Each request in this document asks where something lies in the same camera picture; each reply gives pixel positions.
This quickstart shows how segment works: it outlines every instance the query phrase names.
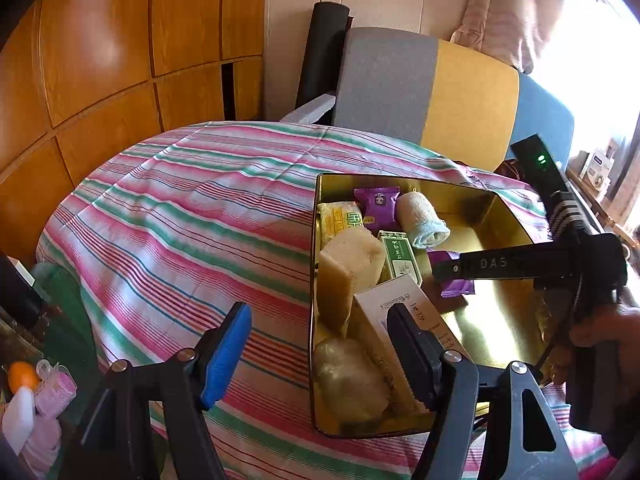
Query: green box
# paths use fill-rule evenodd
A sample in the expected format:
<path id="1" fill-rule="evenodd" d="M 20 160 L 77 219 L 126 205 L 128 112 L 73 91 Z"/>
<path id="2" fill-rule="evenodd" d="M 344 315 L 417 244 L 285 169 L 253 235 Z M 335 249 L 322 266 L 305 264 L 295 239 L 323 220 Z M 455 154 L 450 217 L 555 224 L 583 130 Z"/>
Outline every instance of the green box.
<path id="1" fill-rule="evenodd" d="M 380 283 L 410 274 L 414 282 L 421 286 L 422 275 L 406 233 L 380 231 L 378 240 L 385 245 L 385 266 L 380 274 Z"/>

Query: purple package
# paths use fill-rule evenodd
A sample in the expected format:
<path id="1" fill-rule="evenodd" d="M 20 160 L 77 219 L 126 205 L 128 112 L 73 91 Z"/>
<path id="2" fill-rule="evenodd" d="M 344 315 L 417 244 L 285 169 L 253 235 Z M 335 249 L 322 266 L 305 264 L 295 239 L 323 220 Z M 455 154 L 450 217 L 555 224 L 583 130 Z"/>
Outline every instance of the purple package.
<path id="1" fill-rule="evenodd" d="M 357 187 L 353 195 L 362 209 L 362 223 L 374 236 L 378 231 L 398 231 L 396 201 L 399 187 Z"/>
<path id="2" fill-rule="evenodd" d="M 446 260 L 457 260 L 460 254 L 454 251 L 427 251 L 427 256 L 429 257 L 429 263 L 433 267 L 435 264 Z M 476 293 L 474 280 L 450 280 L 441 283 L 440 287 L 442 288 L 440 295 L 443 298 L 456 298 L 462 294 Z"/>

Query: screw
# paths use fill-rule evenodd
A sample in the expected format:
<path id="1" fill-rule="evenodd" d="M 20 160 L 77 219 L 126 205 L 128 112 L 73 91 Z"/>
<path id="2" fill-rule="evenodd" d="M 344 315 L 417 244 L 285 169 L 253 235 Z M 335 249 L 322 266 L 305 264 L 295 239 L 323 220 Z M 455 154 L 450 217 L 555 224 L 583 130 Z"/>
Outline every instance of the screw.
<path id="1" fill-rule="evenodd" d="M 462 361 L 462 354 L 457 350 L 447 350 L 444 352 L 444 360 L 447 363 L 459 363 Z"/>
<path id="2" fill-rule="evenodd" d="M 514 372 L 516 372 L 517 374 L 526 374 L 527 370 L 529 370 L 527 368 L 527 365 L 524 364 L 521 361 L 514 361 L 513 363 L 511 363 L 511 370 L 513 370 Z"/>
<path id="3" fill-rule="evenodd" d="M 196 357 L 196 352 L 193 348 L 183 348 L 178 352 L 178 361 L 183 363 L 191 361 L 194 357 Z"/>
<path id="4" fill-rule="evenodd" d="M 111 370 L 114 372 L 123 372 L 129 367 L 129 362 L 126 359 L 118 359 L 111 365 Z"/>

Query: hand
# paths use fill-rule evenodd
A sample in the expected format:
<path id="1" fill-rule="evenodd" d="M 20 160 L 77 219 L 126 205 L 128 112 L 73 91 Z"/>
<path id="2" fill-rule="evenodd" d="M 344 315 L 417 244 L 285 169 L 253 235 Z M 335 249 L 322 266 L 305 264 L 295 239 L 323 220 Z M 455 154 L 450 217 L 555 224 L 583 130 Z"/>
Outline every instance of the hand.
<path id="1" fill-rule="evenodd" d="M 590 318 L 572 327 L 569 339 L 574 346 L 579 347 L 590 347 L 607 340 L 619 343 L 618 359 L 622 383 L 618 398 L 624 402 L 640 392 L 640 307 L 626 287 L 621 300 L 625 304 L 597 307 Z M 573 348 L 569 346 L 557 346 L 551 352 L 555 384 L 566 381 L 573 356 Z"/>

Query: orange fruit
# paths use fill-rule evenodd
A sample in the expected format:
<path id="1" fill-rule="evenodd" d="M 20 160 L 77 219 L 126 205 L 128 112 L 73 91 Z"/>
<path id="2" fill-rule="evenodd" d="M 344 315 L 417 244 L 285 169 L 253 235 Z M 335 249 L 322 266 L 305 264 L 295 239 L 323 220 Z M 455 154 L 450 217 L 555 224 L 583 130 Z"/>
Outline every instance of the orange fruit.
<path id="1" fill-rule="evenodd" d="M 9 389 L 12 394 L 18 391 L 20 386 L 28 386 L 35 390 L 40 382 L 36 369 L 24 361 L 16 361 L 9 366 L 7 374 L 9 379 Z"/>

